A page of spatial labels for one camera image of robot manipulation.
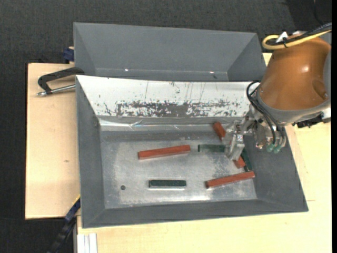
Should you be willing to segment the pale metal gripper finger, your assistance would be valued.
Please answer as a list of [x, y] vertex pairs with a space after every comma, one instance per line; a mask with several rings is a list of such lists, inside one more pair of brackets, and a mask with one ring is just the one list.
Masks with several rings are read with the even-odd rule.
[[235, 146], [236, 135], [233, 131], [227, 132], [225, 135], [225, 155], [231, 156], [231, 153]]
[[245, 147], [244, 138], [241, 134], [235, 134], [231, 144], [231, 159], [238, 160]]

